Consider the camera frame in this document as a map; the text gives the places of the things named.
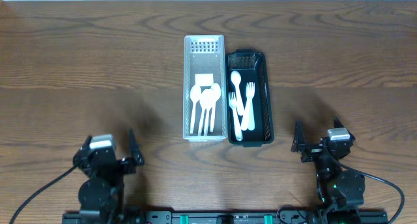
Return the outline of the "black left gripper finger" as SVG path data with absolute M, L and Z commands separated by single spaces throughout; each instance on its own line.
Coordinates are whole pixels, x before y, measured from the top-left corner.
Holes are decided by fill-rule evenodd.
M 128 145 L 131 152 L 131 158 L 135 165 L 144 165 L 144 158 L 137 144 L 133 129 L 129 129 Z
M 91 144 L 91 140 L 92 140 L 92 136 L 88 135 L 85 142 L 82 144 L 80 150 L 79 150 L 79 154 L 82 156 L 88 155 L 90 152 L 90 144 Z

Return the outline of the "cream plastic fork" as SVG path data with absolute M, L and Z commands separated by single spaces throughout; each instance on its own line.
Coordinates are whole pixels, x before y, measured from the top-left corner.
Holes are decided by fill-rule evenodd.
M 251 102 L 253 101 L 253 97 L 255 96 L 255 83 L 254 82 L 247 82 L 246 85 L 246 105 L 244 108 L 244 115 L 241 122 L 241 130 L 246 131 L 248 130 L 248 121 L 249 121 L 249 109 L 251 106 Z

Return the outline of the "pink plastic fork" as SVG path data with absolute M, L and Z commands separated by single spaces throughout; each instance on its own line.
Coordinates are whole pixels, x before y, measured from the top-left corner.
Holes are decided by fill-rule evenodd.
M 229 98 L 229 107 L 232 110 L 233 114 L 233 127 L 235 132 L 235 138 L 237 141 L 243 140 L 242 130 L 240 127 L 240 122 L 238 119 L 238 113 L 237 113 L 237 99 L 236 94 L 234 92 L 230 92 L 228 95 Z

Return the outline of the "white plastic spoon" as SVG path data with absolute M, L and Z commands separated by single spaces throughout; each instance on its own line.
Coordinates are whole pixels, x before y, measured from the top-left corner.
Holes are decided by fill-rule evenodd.
M 190 99 L 193 103 L 192 114 L 191 114 L 191 119 L 190 119 L 190 134 L 194 133 L 195 109 L 196 109 L 196 104 L 199 101 L 200 97 L 201 97 L 201 87 L 199 85 L 194 85 L 190 91 Z
M 214 83 L 211 89 L 212 89 L 212 111 L 211 111 L 211 116 L 210 116 L 210 133 L 214 131 L 215 116 L 216 116 L 216 102 L 220 99 L 221 87 L 219 86 L 219 84 Z
M 204 129 L 203 129 L 204 136 L 208 135 L 209 110 L 212 107 L 213 96 L 214 96 L 214 91 L 212 89 L 205 89 L 203 91 L 203 101 L 204 101 L 204 109 L 205 109 L 205 114 L 204 114 L 205 121 L 204 121 Z
M 200 116 L 200 119 L 199 119 L 198 136 L 202 135 L 205 110 L 208 106 L 208 98 L 209 98 L 209 90 L 205 89 L 202 92 L 200 100 L 199 100 L 199 103 L 200 103 L 200 106 L 201 106 L 201 116 Z

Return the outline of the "white plastic fork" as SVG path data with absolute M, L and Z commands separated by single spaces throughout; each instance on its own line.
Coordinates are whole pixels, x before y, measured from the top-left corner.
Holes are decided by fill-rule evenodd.
M 231 78 L 232 84 L 235 87 L 235 94 L 236 94 L 236 99 L 237 99 L 237 113 L 238 115 L 243 116 L 244 106 L 243 106 L 242 97 L 240 93 L 241 76 L 238 71 L 234 70 L 231 72 L 230 78 Z

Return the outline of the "mint green plastic fork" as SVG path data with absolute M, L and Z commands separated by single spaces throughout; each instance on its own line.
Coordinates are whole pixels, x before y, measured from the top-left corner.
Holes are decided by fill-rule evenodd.
M 255 119 L 254 119 L 254 112 L 253 112 L 253 102 L 251 102 L 251 106 L 249 109 L 248 130 L 253 131 L 254 129 L 255 129 Z

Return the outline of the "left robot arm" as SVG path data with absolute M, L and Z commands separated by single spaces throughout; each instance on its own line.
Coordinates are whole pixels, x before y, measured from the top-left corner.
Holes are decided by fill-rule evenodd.
M 130 223 L 135 219 L 124 207 L 124 176 L 144 165 L 133 130 L 128 132 L 128 149 L 131 155 L 118 160 L 111 134 L 88 136 L 74 155 L 74 166 L 88 177 L 78 191 L 81 223 Z

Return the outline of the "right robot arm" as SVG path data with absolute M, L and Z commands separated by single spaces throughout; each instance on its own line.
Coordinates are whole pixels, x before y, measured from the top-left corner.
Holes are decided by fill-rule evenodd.
M 334 127 L 318 143 L 309 144 L 302 123 L 295 123 L 292 152 L 301 153 L 302 163 L 314 163 L 317 194 L 322 204 L 306 215 L 308 223 L 361 222 L 358 207 L 364 204 L 365 176 L 343 169 L 339 162 L 351 152 L 356 138 L 334 119 Z

